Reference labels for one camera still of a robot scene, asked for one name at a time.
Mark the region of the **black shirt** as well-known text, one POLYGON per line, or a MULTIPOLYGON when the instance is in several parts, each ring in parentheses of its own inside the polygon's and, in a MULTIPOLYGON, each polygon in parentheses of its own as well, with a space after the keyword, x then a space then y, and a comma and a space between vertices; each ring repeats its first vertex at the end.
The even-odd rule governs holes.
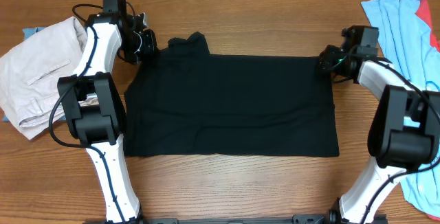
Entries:
POLYGON ((337 157, 331 80, 316 57, 211 54, 173 38, 125 91, 128 157, 337 157))

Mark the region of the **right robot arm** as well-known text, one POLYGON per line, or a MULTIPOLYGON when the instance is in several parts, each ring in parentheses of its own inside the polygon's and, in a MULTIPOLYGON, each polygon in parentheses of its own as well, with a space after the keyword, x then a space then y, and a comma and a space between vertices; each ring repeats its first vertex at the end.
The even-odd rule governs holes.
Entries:
POLYGON ((353 186, 320 223, 386 223, 376 211, 405 177, 439 165, 439 92, 421 90, 378 55, 379 30, 354 25, 328 45, 318 71, 352 80, 379 101, 367 139, 370 157, 353 186))

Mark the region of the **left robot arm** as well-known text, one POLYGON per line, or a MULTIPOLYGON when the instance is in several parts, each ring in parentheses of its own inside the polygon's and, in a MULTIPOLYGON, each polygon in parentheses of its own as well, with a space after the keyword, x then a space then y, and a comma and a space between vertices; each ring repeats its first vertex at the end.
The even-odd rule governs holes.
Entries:
POLYGON ((111 72, 116 58, 137 65, 156 58, 159 50, 146 15, 136 13, 129 2, 103 0, 100 10, 84 21, 85 50, 72 75, 59 78, 55 107, 63 108, 71 136, 96 169, 105 223, 143 223, 123 152, 126 112, 111 72))

